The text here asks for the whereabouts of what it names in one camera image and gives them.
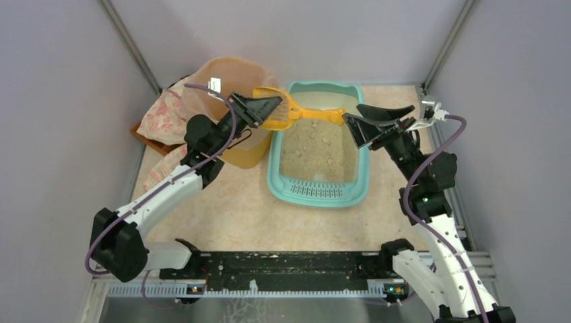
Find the yellow litter scoop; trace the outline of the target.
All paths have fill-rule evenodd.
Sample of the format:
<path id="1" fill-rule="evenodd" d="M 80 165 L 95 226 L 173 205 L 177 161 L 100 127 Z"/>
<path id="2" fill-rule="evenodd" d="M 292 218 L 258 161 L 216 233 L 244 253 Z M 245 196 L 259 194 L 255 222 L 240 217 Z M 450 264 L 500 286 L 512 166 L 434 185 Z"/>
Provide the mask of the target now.
<path id="1" fill-rule="evenodd" d="M 284 131 L 289 129 L 296 121 L 302 119 L 315 119 L 342 125 L 344 123 L 344 108 L 316 110 L 299 105 L 291 95 L 275 87 L 256 87 L 253 90 L 255 98 L 280 97 L 278 107 L 269 115 L 261 125 L 262 129 L 269 131 Z"/>

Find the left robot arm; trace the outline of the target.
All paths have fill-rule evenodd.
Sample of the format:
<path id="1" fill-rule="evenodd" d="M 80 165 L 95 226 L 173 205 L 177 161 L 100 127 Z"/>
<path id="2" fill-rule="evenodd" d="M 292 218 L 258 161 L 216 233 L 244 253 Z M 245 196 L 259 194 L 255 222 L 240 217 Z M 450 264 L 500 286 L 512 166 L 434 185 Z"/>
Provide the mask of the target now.
<path id="1" fill-rule="evenodd" d="M 146 235 L 185 199 L 199 194 L 220 173 L 220 155 L 247 128 L 269 119 L 283 100 L 279 96 L 250 98 L 236 92 L 223 100 L 228 111 L 218 122 L 196 114 L 187 123 L 187 154 L 173 171 L 135 201 L 94 216 L 90 247 L 84 264 L 97 274 L 91 261 L 121 282 L 147 271 L 197 271 L 201 252 L 184 239 L 146 242 Z"/>

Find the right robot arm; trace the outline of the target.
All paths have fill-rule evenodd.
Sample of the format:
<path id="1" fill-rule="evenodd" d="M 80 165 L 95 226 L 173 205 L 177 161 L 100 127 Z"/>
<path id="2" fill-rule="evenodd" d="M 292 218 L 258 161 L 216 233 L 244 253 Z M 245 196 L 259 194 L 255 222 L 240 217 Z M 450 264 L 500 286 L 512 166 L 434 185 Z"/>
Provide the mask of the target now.
<path id="1" fill-rule="evenodd" d="M 345 113 L 357 147 L 385 149 L 407 184 L 400 191 L 403 213 L 428 247 L 426 265 L 406 239 L 387 242 L 380 249 L 383 267 L 402 277 L 430 310 L 436 322 L 514 322 L 508 306 L 501 306 L 487 290 L 459 237 L 445 191 L 455 186 L 457 157 L 442 144 L 423 153 L 414 134 L 452 115 L 439 102 L 424 102 L 418 118 L 413 106 L 386 109 L 366 104 L 357 114 Z"/>

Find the cat litter sand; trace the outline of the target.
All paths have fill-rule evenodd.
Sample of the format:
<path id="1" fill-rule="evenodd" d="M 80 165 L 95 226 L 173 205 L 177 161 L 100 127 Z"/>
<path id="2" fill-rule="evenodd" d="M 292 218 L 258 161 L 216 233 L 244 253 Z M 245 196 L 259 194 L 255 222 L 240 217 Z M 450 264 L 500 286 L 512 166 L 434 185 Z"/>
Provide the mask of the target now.
<path id="1" fill-rule="evenodd" d="M 359 151 L 345 125 L 302 119 L 282 135 L 282 176 L 332 183 L 356 180 Z"/>

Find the teal litter box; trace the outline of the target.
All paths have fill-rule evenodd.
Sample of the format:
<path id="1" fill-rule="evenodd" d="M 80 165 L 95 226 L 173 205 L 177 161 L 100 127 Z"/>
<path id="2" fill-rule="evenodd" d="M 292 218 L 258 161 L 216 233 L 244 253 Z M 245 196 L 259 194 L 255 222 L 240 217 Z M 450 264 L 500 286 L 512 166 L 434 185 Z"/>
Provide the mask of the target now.
<path id="1" fill-rule="evenodd" d="M 344 208 L 364 200 L 369 188 L 370 152 L 359 151 L 358 173 L 353 182 L 317 182 L 282 176 L 279 173 L 279 157 L 282 132 L 273 134 L 269 150 L 267 184 L 269 190 L 288 203 L 319 208 Z"/>

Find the yellow trash bin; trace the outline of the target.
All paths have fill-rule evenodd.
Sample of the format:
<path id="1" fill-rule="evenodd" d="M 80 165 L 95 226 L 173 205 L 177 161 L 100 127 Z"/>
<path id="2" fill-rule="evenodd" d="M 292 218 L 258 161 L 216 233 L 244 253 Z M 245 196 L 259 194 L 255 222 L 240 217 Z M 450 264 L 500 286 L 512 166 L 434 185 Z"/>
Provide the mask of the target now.
<path id="1" fill-rule="evenodd" d="M 247 127 L 222 153 L 221 159 L 242 169 L 253 168 L 268 152 L 271 138 L 271 131 Z"/>

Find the orange plastic bin liner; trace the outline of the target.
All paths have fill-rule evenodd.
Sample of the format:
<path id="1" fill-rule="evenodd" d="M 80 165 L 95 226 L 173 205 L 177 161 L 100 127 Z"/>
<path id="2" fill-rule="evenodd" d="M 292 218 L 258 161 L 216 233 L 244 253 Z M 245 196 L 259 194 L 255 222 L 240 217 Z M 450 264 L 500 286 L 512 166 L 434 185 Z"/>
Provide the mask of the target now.
<path id="1" fill-rule="evenodd" d="M 187 123 L 198 114 L 208 116 L 214 122 L 220 121 L 228 107 L 210 92 L 187 87 L 188 84 L 202 85 L 228 98 L 233 92 L 250 97 L 256 87 L 278 87 L 277 75 L 262 64 L 240 57 L 218 57 L 207 61 L 202 67 L 182 81 L 181 118 L 182 134 Z"/>

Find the pink patterned cloth bag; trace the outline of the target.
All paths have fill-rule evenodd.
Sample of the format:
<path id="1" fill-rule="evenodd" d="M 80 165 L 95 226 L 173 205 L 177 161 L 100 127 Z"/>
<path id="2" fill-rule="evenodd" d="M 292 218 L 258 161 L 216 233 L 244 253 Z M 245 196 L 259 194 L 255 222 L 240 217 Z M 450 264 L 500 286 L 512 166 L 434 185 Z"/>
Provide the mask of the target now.
<path id="1" fill-rule="evenodd" d="M 191 77 L 186 76 L 165 89 L 145 113 L 137 129 L 137 134 L 145 139 L 167 146 L 175 146 L 173 151 L 161 157 L 150 168 L 143 181 L 146 191 L 164 180 L 187 154 L 184 136 L 190 118 L 197 114 L 209 114 L 204 111 L 201 103 L 195 101 L 200 97 L 201 92 L 185 87 L 190 82 Z"/>

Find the brown wooden tray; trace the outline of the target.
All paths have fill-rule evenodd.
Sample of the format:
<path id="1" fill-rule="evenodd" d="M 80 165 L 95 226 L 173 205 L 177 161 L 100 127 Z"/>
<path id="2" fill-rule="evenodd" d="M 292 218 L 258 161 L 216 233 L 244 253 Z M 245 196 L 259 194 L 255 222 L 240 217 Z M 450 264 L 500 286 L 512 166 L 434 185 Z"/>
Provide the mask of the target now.
<path id="1" fill-rule="evenodd" d="M 154 151 L 158 152 L 160 155 L 162 156 L 166 156 L 168 155 L 170 152 L 172 152 L 173 150 L 175 150 L 176 148 L 180 147 L 181 144 L 175 144 L 175 145 L 167 145 L 164 143 L 161 143 L 159 141 L 155 141 L 152 139 L 148 139 L 146 137 L 144 137 L 143 135 L 140 135 L 137 130 L 140 127 L 140 122 L 138 122 L 137 124 L 135 124 L 134 126 L 131 127 L 130 129 L 130 133 L 138 140 L 141 141 L 144 145 L 148 146 L 149 148 L 153 149 Z"/>

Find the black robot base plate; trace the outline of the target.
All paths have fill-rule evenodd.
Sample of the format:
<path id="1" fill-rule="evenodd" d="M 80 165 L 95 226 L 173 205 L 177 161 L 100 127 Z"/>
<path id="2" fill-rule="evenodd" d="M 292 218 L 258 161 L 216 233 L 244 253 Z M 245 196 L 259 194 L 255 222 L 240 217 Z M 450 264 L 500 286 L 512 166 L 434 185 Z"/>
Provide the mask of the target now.
<path id="1" fill-rule="evenodd" d="M 203 252 L 182 269 L 162 269 L 159 277 L 204 281 L 205 293 L 398 298 L 411 293 L 378 252 Z"/>

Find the aluminium frame rail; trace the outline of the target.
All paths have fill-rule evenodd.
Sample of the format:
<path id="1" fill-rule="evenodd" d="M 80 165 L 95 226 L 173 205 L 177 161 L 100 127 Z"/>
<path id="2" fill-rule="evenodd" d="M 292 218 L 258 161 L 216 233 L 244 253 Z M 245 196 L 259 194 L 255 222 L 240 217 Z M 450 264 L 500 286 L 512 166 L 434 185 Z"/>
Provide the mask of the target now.
<path id="1" fill-rule="evenodd" d="M 165 270 L 128 283 L 94 278 L 109 296 L 179 298 L 405 297 L 409 283 L 384 272 L 376 252 L 206 252 L 193 277 Z"/>

